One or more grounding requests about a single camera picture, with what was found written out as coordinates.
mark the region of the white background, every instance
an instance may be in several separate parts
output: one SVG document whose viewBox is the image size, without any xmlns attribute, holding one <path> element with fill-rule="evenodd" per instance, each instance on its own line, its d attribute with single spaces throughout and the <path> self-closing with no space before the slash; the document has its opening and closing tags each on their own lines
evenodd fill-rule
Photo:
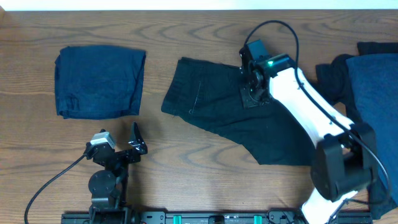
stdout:
<svg viewBox="0 0 398 224">
<path fill-rule="evenodd" d="M 6 11 L 398 9 L 398 0 L 0 0 Z"/>
</svg>

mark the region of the blue fabric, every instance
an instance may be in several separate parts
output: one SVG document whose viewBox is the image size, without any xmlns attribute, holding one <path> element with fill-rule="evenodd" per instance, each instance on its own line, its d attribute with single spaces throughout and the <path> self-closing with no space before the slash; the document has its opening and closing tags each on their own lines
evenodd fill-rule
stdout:
<svg viewBox="0 0 398 224">
<path fill-rule="evenodd" d="M 398 202 L 398 54 L 373 54 L 346 60 L 355 105 L 376 132 L 377 153 L 389 172 Z M 386 186 L 386 180 L 379 170 Z"/>
<path fill-rule="evenodd" d="M 146 53 L 124 47 L 66 47 L 55 61 L 55 103 L 64 118 L 138 115 Z"/>
</svg>

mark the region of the dark blue cloth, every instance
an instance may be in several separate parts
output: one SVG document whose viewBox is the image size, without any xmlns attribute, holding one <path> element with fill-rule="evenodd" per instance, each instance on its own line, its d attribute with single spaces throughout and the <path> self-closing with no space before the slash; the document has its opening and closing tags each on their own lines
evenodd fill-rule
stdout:
<svg viewBox="0 0 398 224">
<path fill-rule="evenodd" d="M 377 153 L 389 172 L 398 202 L 398 54 L 372 54 L 346 60 L 355 105 L 376 133 Z M 379 170 L 386 186 L 386 180 Z"/>
<path fill-rule="evenodd" d="M 138 115 L 146 52 L 92 45 L 66 47 L 55 61 L 55 103 L 64 118 Z"/>
</svg>

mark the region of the white arm segment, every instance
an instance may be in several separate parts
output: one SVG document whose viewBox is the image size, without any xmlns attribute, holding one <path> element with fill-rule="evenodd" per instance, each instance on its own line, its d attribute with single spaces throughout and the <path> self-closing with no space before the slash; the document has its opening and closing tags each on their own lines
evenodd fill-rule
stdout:
<svg viewBox="0 0 398 224">
<path fill-rule="evenodd" d="M 298 78 L 304 84 L 304 88 L 314 98 L 314 100 L 322 106 L 330 115 L 340 122 L 343 126 L 350 129 L 353 124 L 352 120 L 340 114 L 332 106 L 330 106 L 319 93 L 312 88 L 307 79 L 304 77 L 301 69 L 298 69 Z M 271 95 L 279 100 L 301 124 L 307 134 L 310 136 L 314 146 L 318 141 L 323 140 L 326 134 L 338 135 L 343 132 L 305 96 L 304 92 L 297 84 L 294 69 L 288 68 L 278 73 L 278 76 L 271 78 L 269 85 Z M 352 191 L 339 201 L 331 202 L 324 199 L 319 192 L 314 189 L 308 201 L 302 206 L 302 212 L 309 224 L 326 223 L 333 212 L 339 207 L 346 198 L 354 197 L 358 192 Z"/>
</svg>

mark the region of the wooden table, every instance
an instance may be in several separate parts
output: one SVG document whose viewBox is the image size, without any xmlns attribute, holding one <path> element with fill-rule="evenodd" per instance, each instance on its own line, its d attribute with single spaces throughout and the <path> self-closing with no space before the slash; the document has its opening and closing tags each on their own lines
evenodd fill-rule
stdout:
<svg viewBox="0 0 398 224">
<path fill-rule="evenodd" d="M 162 113 L 182 57 L 240 65 L 238 51 L 262 21 L 288 22 L 300 39 L 300 67 L 356 54 L 357 41 L 398 40 L 397 11 L 6 12 L 0 22 L 0 223 L 22 223 L 33 194 L 79 158 L 101 128 L 125 148 L 137 121 L 148 155 L 130 166 L 128 198 L 141 209 L 253 211 L 298 207 L 313 189 L 308 167 L 259 166 L 242 146 Z M 263 27 L 272 53 L 294 54 L 287 29 Z M 69 45 L 111 44 L 147 51 L 139 116 L 89 121 L 56 115 L 54 61 Z M 31 223 L 60 223 L 87 211 L 88 180 L 101 167 L 82 161 L 34 202 Z M 358 198 L 367 199 L 366 192 Z M 351 203 L 349 208 L 364 209 Z M 397 210 L 378 223 L 398 222 Z"/>
</svg>

